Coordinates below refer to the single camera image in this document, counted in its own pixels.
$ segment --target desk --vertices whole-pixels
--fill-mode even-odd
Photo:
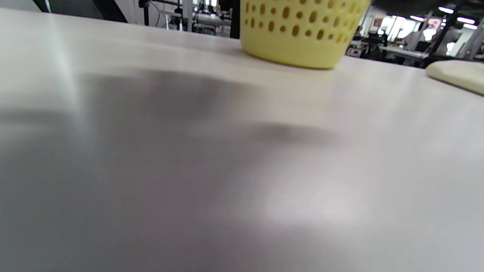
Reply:
[[[380,50],[385,50],[393,55],[405,58],[404,65],[410,65],[413,61],[421,61],[428,58],[428,53],[404,50],[394,46],[379,46]]]
[[[484,99],[0,9],[0,271],[478,271]]]
[[[198,22],[204,25],[209,25],[214,27],[230,26],[230,21],[222,20],[217,16],[210,16],[208,14],[198,14],[197,18],[198,18]]]
[[[181,14],[175,13],[175,12],[167,12],[167,11],[160,10],[159,13],[165,15],[166,29],[168,29],[168,24],[169,24],[168,16],[181,17]],[[193,19],[194,16],[197,17],[198,23],[203,24],[203,25],[219,27],[219,26],[230,26],[230,23],[231,23],[230,21],[222,20],[221,18],[219,18],[217,16],[210,16],[208,14],[197,14],[196,15],[195,13],[193,13],[192,19]]]

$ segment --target yellow basket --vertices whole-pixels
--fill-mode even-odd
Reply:
[[[370,0],[242,0],[241,43],[261,59],[331,69]]]

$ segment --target white wall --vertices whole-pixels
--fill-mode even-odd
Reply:
[[[373,26],[373,21],[375,19],[383,19],[385,18],[387,12],[379,9],[375,6],[370,6],[370,10],[366,15],[366,18],[362,18],[360,21],[360,25],[362,26],[362,33],[366,35],[369,31],[378,31],[378,27]]]
[[[32,0],[0,0],[0,8],[40,12]]]
[[[460,47],[469,40],[469,38],[472,36],[474,33],[474,30],[468,29],[468,28],[462,28],[459,30],[459,32],[462,33],[462,36],[460,36],[459,40],[457,43],[455,43],[454,47],[452,50],[449,52],[449,56],[455,56],[459,52]]]

